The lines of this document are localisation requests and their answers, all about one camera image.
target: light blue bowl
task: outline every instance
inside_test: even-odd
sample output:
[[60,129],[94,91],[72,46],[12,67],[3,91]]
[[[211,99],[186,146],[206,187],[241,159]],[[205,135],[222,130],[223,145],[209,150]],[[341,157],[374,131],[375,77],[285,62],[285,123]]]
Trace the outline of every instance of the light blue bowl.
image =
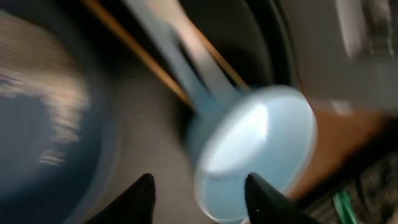
[[220,223],[247,217],[244,180],[258,173],[282,193],[308,164],[317,135],[315,115],[297,90],[267,87],[240,100],[226,115],[197,118],[187,150],[195,166],[195,196]]

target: wooden surface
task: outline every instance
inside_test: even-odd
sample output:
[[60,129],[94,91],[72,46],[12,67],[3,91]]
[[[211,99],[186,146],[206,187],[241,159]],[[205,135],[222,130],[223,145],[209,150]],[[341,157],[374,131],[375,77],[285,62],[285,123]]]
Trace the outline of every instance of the wooden surface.
[[315,110],[318,141],[312,160],[300,181],[289,193],[297,198],[341,167],[346,158],[381,127],[382,117],[368,111],[339,116],[332,111]]

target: green object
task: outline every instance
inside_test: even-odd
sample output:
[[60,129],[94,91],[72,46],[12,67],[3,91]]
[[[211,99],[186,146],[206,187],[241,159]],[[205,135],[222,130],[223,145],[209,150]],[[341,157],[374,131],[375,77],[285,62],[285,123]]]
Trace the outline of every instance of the green object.
[[344,190],[333,196],[333,203],[341,224],[358,224],[348,193]]

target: dark blue plate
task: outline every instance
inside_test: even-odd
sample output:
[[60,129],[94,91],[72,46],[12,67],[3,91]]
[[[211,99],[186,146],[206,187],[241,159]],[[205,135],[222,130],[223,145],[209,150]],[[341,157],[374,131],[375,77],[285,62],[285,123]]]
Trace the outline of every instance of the dark blue plate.
[[117,153],[105,79],[54,1],[0,9],[0,223],[81,223]]

